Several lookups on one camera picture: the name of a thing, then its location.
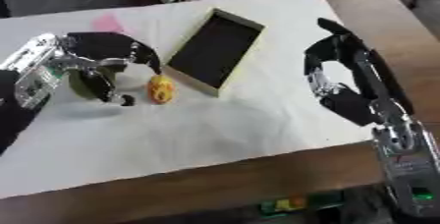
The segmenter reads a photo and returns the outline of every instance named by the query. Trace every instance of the pink paper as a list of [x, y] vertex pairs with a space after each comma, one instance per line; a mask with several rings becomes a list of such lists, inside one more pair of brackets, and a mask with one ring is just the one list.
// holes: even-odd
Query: pink paper
[[100, 18], [95, 19], [91, 23], [91, 25], [93, 30], [95, 31], [114, 31], [119, 33], [124, 32], [124, 28], [112, 14], [104, 15]]

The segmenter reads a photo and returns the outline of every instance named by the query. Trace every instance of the small ball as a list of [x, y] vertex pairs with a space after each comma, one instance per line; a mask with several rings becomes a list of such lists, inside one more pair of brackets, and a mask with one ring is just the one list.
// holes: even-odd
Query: small ball
[[146, 85], [148, 95], [155, 103], [164, 104], [169, 102], [175, 92], [175, 88], [171, 79], [156, 75], [150, 79]]

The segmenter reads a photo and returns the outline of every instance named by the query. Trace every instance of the metal robot arm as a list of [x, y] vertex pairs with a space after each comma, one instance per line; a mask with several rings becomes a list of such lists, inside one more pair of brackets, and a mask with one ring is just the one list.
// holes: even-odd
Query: metal robot arm
[[[391, 198], [411, 216], [440, 217], [440, 152], [434, 137], [413, 116], [411, 102], [377, 52], [332, 21], [318, 24], [332, 35], [305, 51], [304, 74], [315, 97], [359, 126], [374, 123], [373, 146]], [[350, 69], [359, 93], [331, 83], [325, 61]]]
[[69, 74], [94, 98], [122, 106], [135, 104], [115, 91], [111, 74], [130, 63], [161, 74], [157, 54], [148, 46], [114, 32], [51, 33], [31, 39], [0, 64], [0, 154], [16, 139]]

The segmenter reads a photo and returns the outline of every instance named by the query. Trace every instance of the green object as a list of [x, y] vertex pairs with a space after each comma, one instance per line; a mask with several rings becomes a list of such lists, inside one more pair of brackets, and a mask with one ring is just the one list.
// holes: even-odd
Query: green object
[[417, 195], [414, 196], [416, 199], [434, 199], [433, 195]]
[[[107, 69], [107, 68], [99, 68], [98, 71], [106, 76], [111, 82], [114, 82], [116, 79], [116, 73]], [[94, 94], [88, 89], [85, 83], [80, 79], [79, 71], [70, 71], [69, 72], [69, 85], [75, 94], [78, 96], [92, 100], [96, 99]]]

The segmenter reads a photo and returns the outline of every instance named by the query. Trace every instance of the black robotic glove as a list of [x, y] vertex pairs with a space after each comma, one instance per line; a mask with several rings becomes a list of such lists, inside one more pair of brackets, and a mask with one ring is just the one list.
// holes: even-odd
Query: black robotic glove
[[333, 21], [320, 18], [318, 25], [332, 34], [311, 45], [305, 51], [304, 74], [308, 76], [310, 84], [314, 82], [314, 73], [323, 73], [323, 62], [338, 61], [352, 71], [355, 84], [359, 89], [357, 93], [345, 84], [336, 84], [339, 86], [337, 92], [320, 95], [320, 103], [324, 107], [360, 126], [377, 122], [369, 109], [371, 100], [376, 99], [377, 95], [356, 63], [357, 54], [364, 54], [385, 84], [389, 95], [396, 99], [408, 114], [413, 114], [412, 103], [407, 99], [393, 73], [376, 51], [368, 49], [354, 33]]
[[32, 110], [22, 108], [15, 97], [15, 83], [19, 76], [15, 71], [0, 70], [0, 155], [33, 121], [49, 100], [48, 96]]

